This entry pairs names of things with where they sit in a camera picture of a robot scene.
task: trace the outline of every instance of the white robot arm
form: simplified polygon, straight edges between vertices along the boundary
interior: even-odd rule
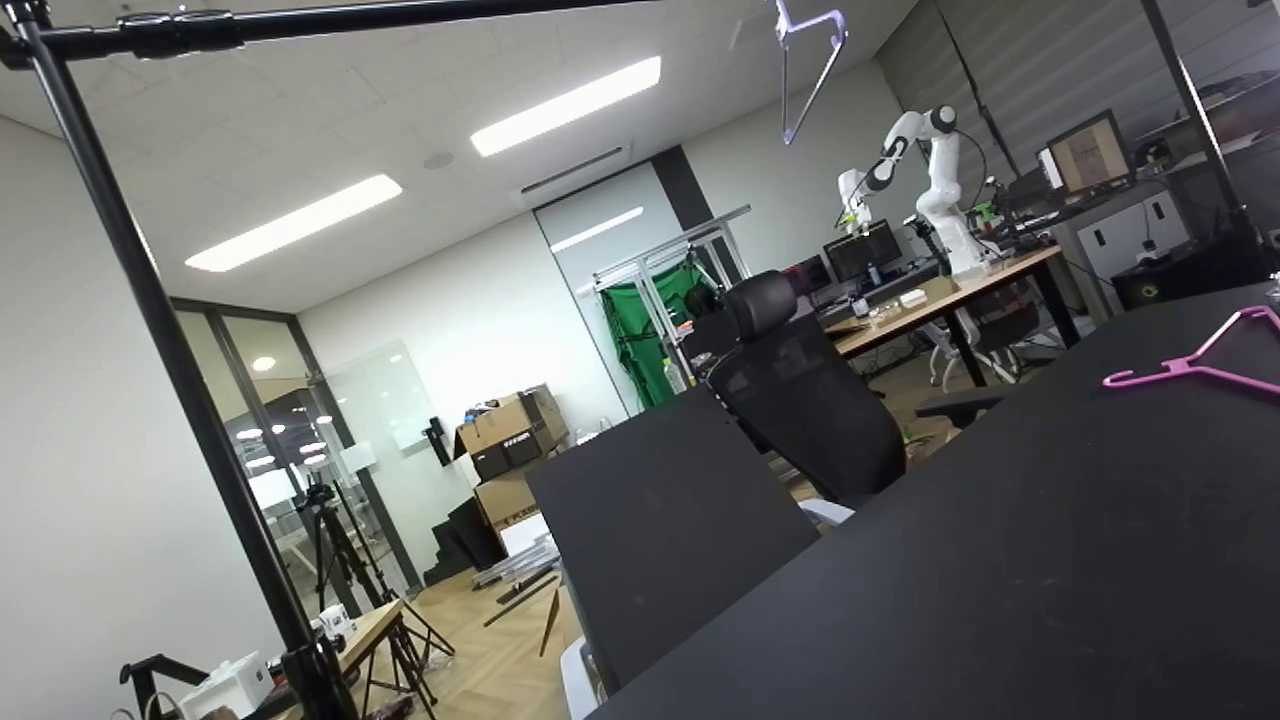
[[[868,225],[873,207],[868,194],[884,191],[898,177],[898,165],[908,155],[908,149],[933,145],[928,153],[928,191],[915,200],[915,211],[936,227],[936,241],[948,252],[951,275],[990,266],[984,249],[973,241],[961,203],[961,131],[958,131],[958,110],[951,109],[933,109],[933,110],[904,110],[892,131],[884,137],[884,155],[862,170],[850,166],[840,170],[840,203],[846,203],[846,225]]]

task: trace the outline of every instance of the black box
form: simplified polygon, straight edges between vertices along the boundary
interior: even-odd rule
[[[1206,295],[1267,278],[1274,257],[1251,236],[1228,233],[1212,243],[1184,243],[1157,265],[1111,275],[1123,306]]]
[[[550,455],[550,448],[537,438],[537,431],[520,431],[514,438],[504,438],[507,452],[507,467],[523,467]]]
[[[474,462],[477,462],[477,474],[480,474],[480,478],[491,478],[491,474],[514,470],[514,460],[507,460],[507,448],[504,448],[504,444],[491,444],[491,448],[484,448],[484,452],[474,452]]]

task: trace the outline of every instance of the computer monitor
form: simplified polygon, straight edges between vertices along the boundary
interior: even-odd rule
[[[792,278],[795,295],[814,295],[834,282],[834,273],[830,273],[824,257],[807,257],[788,266],[788,278]]]
[[[888,265],[904,257],[892,227],[881,218],[866,227],[862,236],[840,236],[824,249],[837,278],[873,282],[873,273],[881,275]]]
[[[1120,185],[1133,177],[1111,110],[1085,121],[1041,153],[1046,181],[1072,194]]]

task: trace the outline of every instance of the table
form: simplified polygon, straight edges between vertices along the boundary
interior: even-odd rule
[[[1280,403],[1184,379],[1243,287],[1120,314],[600,707],[600,720],[1276,720]],[[1222,350],[1280,374],[1276,331]]]
[[[984,367],[982,367],[982,359],[975,359],[975,350],[973,350],[973,345],[967,345],[967,337],[961,328],[958,306],[964,300],[990,292],[990,287],[1000,287],[1000,282],[1012,282],[1022,275],[1032,275],[1053,324],[1065,337],[1065,345],[1067,349],[1079,345],[1075,319],[1072,319],[1072,311],[1067,311],[1067,302],[1065,302],[1065,295],[1060,295],[1060,287],[1055,287],[1055,278],[1048,273],[1048,258],[1055,258],[1055,257],[1065,257],[1060,243],[1037,249],[1027,257],[996,258],[990,273],[958,275],[958,292],[944,292],[944,295],[936,295],[936,300],[928,300],[920,306],[900,306],[898,300],[881,302],[876,328],[866,328],[862,319],[840,319],[840,324],[830,324],[830,337],[834,337],[840,357],[855,357],[855,350],[868,350],[868,349],[876,349],[876,345],[884,345],[884,341],[892,341],[892,337],[900,337],[908,328],[920,328],[928,319],[948,319],[951,341],[961,349],[961,359],[964,359],[973,382],[984,386],[990,382]]]

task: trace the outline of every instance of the fluorescent light panel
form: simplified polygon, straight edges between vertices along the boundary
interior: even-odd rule
[[[480,155],[507,153],[518,145],[529,145],[537,137],[550,137],[550,131],[566,128],[573,121],[603,110],[607,104],[639,94],[639,90],[658,87],[660,79],[663,79],[663,59],[648,56],[639,62],[627,62],[627,67],[614,70],[614,77],[600,77],[600,79],[580,84],[580,87],[573,87],[566,94],[552,94],[552,98],[544,98],[544,104],[537,104],[529,110],[496,121],[496,122],[480,128],[474,137],[474,145],[477,145]]]
[[[607,217],[603,225],[592,225],[592,227],[586,227],[586,233],[578,233],[578,236],[566,236],[559,243],[552,243],[552,252],[559,257],[559,252],[569,252],[569,249],[578,249],[578,243],[590,243],[590,241],[597,241],[597,236],[603,236],[603,233],[614,233],[614,227],[637,225],[639,217],[643,217],[643,207],[627,207],[627,211],[621,211],[621,217]]]
[[[317,233],[326,233],[332,225],[344,225],[344,218],[352,218],[361,211],[374,211],[374,207],[381,207],[381,203],[390,203],[395,194],[406,194],[406,187],[393,177],[369,177],[369,181],[361,181],[352,187],[341,187],[341,191],[317,200],[317,203],[306,203],[306,207],[297,207],[289,217],[278,217],[278,218],[270,218],[270,225],[261,225],[261,227],[254,227],[245,236],[233,236],[226,243],[212,243],[212,249],[196,252],[189,258],[189,266],[233,273],[241,265],[274,257],[274,252],[279,252],[289,243],[300,243],[300,241],[309,241],[309,236],[317,236]]]
[[[254,367],[254,373],[274,373],[274,367],[278,367],[278,357],[256,357],[249,367]]]

